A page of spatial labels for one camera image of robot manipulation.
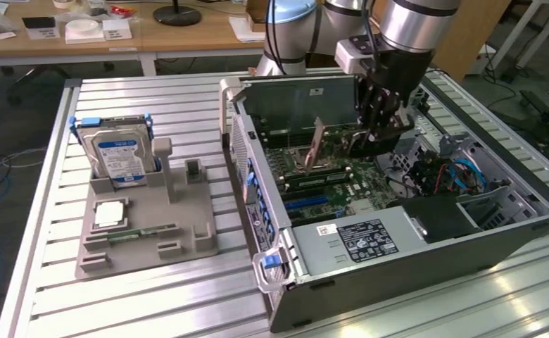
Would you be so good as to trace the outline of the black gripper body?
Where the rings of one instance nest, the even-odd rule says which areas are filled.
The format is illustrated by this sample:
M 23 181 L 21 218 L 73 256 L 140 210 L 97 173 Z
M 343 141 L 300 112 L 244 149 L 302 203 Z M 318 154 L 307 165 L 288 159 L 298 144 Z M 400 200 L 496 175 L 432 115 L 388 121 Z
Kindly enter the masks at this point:
M 400 49 L 379 52 L 366 59 L 366 77 L 376 88 L 408 97 L 419 85 L 435 51 L 411 53 Z

